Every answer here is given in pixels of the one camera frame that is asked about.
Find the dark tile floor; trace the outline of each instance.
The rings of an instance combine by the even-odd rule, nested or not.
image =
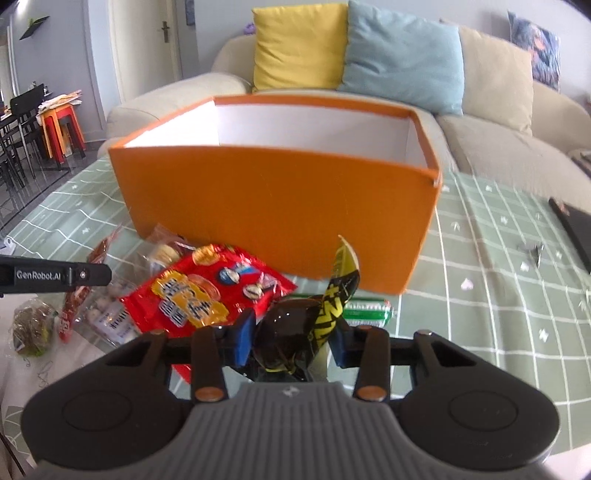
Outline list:
[[[0,181],[0,236],[8,234],[21,220],[32,212],[53,191],[61,187],[81,170],[96,160],[96,150],[87,150],[86,158],[80,158],[78,153],[66,157],[67,166],[61,170],[53,160],[41,160],[39,163],[32,159],[35,178],[31,175],[26,161],[22,162],[25,172],[25,187],[7,188]]]

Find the plastic bag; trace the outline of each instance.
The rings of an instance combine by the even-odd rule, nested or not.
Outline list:
[[[107,258],[109,247],[119,234],[121,226],[118,226],[108,237],[101,240],[96,248],[86,257],[88,263],[104,263]],[[75,291],[66,293],[66,302],[64,308],[60,313],[59,335],[62,342],[69,342],[72,336],[72,322],[76,316],[76,312],[86,296],[90,292],[90,287],[79,287]]]
[[[176,338],[206,325],[231,325],[247,308],[261,317],[273,299],[295,287],[246,251],[212,244],[196,249],[122,302],[142,332],[164,329]],[[177,370],[189,379],[188,367]]]
[[[160,224],[156,225],[146,240],[153,245],[147,252],[138,252],[139,258],[135,264],[136,278],[141,281],[158,275],[195,250],[183,237]]]
[[[46,353],[54,339],[57,311],[40,299],[26,301],[14,311],[12,344],[26,357]]]
[[[119,298],[135,288],[135,285],[123,279],[113,280],[107,287],[93,288],[78,309],[74,321],[89,325],[113,346],[133,340],[140,332]]]

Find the candy wrapper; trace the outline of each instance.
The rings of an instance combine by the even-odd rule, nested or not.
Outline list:
[[[12,343],[16,353],[41,356],[51,348],[57,312],[40,299],[23,303],[14,311]]]
[[[256,326],[252,354],[267,372],[307,379],[307,368],[326,343],[359,285],[359,261],[341,238],[328,288],[322,299],[281,300]]]
[[[195,250],[187,240],[162,225],[157,225],[146,240],[153,246],[148,252],[138,253],[135,273],[141,281],[158,275]]]
[[[122,302],[142,332],[164,329],[172,338],[206,325],[231,325],[247,309],[257,317],[296,286],[244,250],[225,245],[196,249]],[[190,379],[188,366],[177,368]]]
[[[119,298],[134,290],[135,285],[121,279],[107,287],[93,288],[74,321],[89,325],[113,346],[133,340],[140,332]]]
[[[108,237],[102,239],[96,248],[90,252],[88,257],[86,257],[86,262],[103,263],[107,258],[109,247],[119,234],[120,230],[121,227],[119,226]],[[89,292],[90,287],[79,287],[73,292],[66,293],[66,302],[64,303],[64,309],[60,313],[59,322],[59,334],[62,342],[67,343],[70,341],[74,317]]]

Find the beige pillow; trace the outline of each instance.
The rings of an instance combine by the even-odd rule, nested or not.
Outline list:
[[[531,135],[531,56],[500,38],[459,27],[464,55],[462,110]]]

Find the clear plastic wrapper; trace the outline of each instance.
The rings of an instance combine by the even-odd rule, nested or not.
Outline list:
[[[121,227],[119,226],[108,237],[102,239],[96,248],[89,253],[88,257],[86,257],[86,261],[88,263],[103,263],[107,258],[109,247],[119,234],[120,230]],[[72,323],[74,321],[74,317],[76,316],[76,312],[78,311],[80,305],[84,303],[84,300],[89,292],[90,287],[79,287],[75,291],[66,294],[66,302],[64,303],[64,308],[60,313],[59,323],[59,334],[62,342],[67,343],[70,341],[73,331]]]
[[[183,237],[160,224],[156,225],[146,240],[151,246],[146,251],[138,252],[136,262],[136,278],[141,281],[155,277],[195,250]]]
[[[40,299],[26,301],[14,311],[12,344],[25,357],[41,356],[54,341],[57,311]]]
[[[140,332],[119,298],[135,288],[136,285],[118,278],[106,287],[93,288],[74,321],[85,323],[114,346],[133,340]]]

